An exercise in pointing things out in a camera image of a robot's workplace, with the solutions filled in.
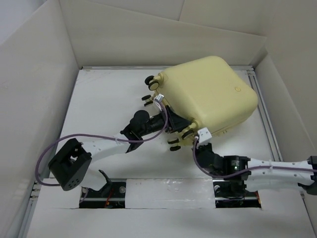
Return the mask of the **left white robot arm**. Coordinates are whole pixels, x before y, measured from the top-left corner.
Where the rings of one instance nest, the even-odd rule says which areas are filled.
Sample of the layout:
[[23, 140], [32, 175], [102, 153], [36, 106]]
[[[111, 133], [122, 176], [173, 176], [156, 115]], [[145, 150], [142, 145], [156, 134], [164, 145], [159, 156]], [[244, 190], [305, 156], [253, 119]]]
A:
[[145, 135], [157, 131], [181, 132], [190, 124], [190, 120], [177, 115], [169, 106], [153, 117], [139, 110], [115, 138], [83, 143], [76, 138], [67, 140], [49, 162], [49, 170], [64, 191], [81, 186], [103, 197], [111, 191], [112, 181], [103, 170], [91, 170], [92, 163], [136, 150], [143, 144]]

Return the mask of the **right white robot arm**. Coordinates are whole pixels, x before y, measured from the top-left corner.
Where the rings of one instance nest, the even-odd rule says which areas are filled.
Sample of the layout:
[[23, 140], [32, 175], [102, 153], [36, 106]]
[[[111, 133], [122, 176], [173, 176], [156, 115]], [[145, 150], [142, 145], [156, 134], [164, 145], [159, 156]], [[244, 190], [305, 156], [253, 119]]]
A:
[[229, 182], [230, 192], [241, 195], [264, 189], [295, 189], [317, 194], [317, 157], [299, 162], [265, 161], [246, 156], [220, 156], [210, 143], [193, 146], [197, 167], [213, 179]]

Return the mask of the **yellow hard-shell suitcase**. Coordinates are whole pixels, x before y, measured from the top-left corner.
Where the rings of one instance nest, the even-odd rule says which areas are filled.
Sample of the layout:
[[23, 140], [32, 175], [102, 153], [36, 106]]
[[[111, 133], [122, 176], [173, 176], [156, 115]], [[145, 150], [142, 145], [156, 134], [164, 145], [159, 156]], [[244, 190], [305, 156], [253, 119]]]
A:
[[176, 140], [171, 148], [189, 146], [199, 129], [207, 128], [218, 136], [247, 120], [258, 106], [256, 92], [228, 63], [209, 56], [169, 67], [145, 79], [152, 96], [142, 99], [147, 104], [158, 94], [163, 104], [186, 119], [186, 126], [173, 131]]

